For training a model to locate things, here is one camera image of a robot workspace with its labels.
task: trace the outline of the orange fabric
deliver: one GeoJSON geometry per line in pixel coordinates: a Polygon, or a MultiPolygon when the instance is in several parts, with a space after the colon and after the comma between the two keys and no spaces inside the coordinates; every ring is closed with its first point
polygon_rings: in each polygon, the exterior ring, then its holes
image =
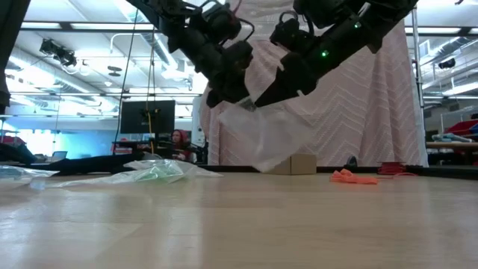
{"type": "Polygon", "coordinates": [[[342,169],[341,172],[335,171],[330,176],[330,182],[377,185],[379,180],[374,177],[358,177],[347,169],[342,169]]]}

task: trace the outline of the clear plastic bag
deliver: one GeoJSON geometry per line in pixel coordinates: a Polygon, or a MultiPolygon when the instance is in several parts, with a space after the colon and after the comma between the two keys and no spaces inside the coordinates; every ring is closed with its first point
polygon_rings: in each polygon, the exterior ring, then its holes
{"type": "Polygon", "coordinates": [[[183,174],[186,176],[194,176],[194,177],[221,177],[223,175],[219,173],[214,173],[211,171],[207,171],[206,169],[202,169],[197,167],[194,164],[187,163],[185,161],[173,161],[173,160],[147,160],[147,161],[132,161],[130,163],[125,164],[125,167],[129,167],[135,170],[145,170],[150,169],[153,167],[160,167],[163,165],[169,165],[174,163],[181,169],[183,174]]]}
{"type": "Polygon", "coordinates": [[[243,142],[251,165],[261,172],[289,158],[314,135],[307,121],[283,106],[257,108],[250,98],[227,108],[219,120],[243,142]]]}
{"type": "Polygon", "coordinates": [[[0,165],[0,181],[25,180],[35,177],[50,177],[58,171],[35,170],[9,165],[0,165]]]}
{"type": "Polygon", "coordinates": [[[136,169],[113,176],[96,179],[82,179],[69,182],[51,182],[45,179],[34,179],[30,187],[43,190],[45,188],[65,188],[85,184],[120,184],[156,180],[163,183],[173,183],[188,176],[222,176],[199,168],[195,165],[173,160],[133,161],[125,167],[136,169]]]}

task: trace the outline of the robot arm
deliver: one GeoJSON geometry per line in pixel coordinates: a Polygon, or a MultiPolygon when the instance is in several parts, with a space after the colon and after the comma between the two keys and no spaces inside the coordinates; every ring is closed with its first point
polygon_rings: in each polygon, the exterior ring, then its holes
{"type": "Polygon", "coordinates": [[[276,80],[256,101],[258,107],[307,95],[317,81],[365,46],[382,47],[383,37],[414,8],[418,0],[294,0],[293,19],[276,26],[270,40],[291,52],[281,59],[276,80]],[[309,32],[299,29],[298,15],[308,21],[309,32]],[[318,28],[333,25],[322,36],[318,28]]]}
{"type": "Polygon", "coordinates": [[[197,7],[182,0],[126,0],[168,36],[170,52],[180,49],[208,80],[211,92],[208,106],[222,101],[237,102],[249,95],[244,84],[245,72],[252,60],[252,47],[239,41],[223,47],[241,30],[241,21],[217,0],[207,0],[197,7]],[[204,6],[214,4],[203,12],[204,6]]]}
{"type": "MultiPolygon", "coordinates": [[[[224,49],[221,44],[236,38],[240,19],[229,4],[217,0],[207,12],[182,0],[127,0],[140,9],[160,32],[169,37],[173,52],[181,49],[209,79],[212,91],[208,105],[222,101],[238,102],[249,94],[244,84],[245,69],[252,60],[252,47],[240,41],[224,49]]],[[[401,21],[418,0],[294,0],[293,19],[282,21],[282,14],[270,40],[290,50],[278,69],[276,80],[255,105],[262,107],[315,89],[317,81],[365,46],[376,53],[383,37],[401,21]],[[299,28],[303,15],[309,31],[299,28]],[[332,25],[322,36],[314,36],[314,25],[332,25]]]]}

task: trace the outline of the desk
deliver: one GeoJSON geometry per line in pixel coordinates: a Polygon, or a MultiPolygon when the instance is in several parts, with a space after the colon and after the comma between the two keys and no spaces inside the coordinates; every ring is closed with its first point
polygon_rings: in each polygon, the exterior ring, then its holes
{"type": "Polygon", "coordinates": [[[426,142],[427,149],[454,149],[465,152],[465,164],[474,163],[473,153],[478,151],[478,143],[426,142]]]}
{"type": "Polygon", "coordinates": [[[478,182],[328,177],[0,192],[0,268],[478,268],[478,182]]]}

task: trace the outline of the cardboard box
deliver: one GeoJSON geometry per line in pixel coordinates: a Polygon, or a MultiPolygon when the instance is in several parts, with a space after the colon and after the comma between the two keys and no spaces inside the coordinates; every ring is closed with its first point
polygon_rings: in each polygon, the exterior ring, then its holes
{"type": "Polygon", "coordinates": [[[317,172],[315,155],[294,154],[267,174],[272,175],[313,175],[317,172]]]}

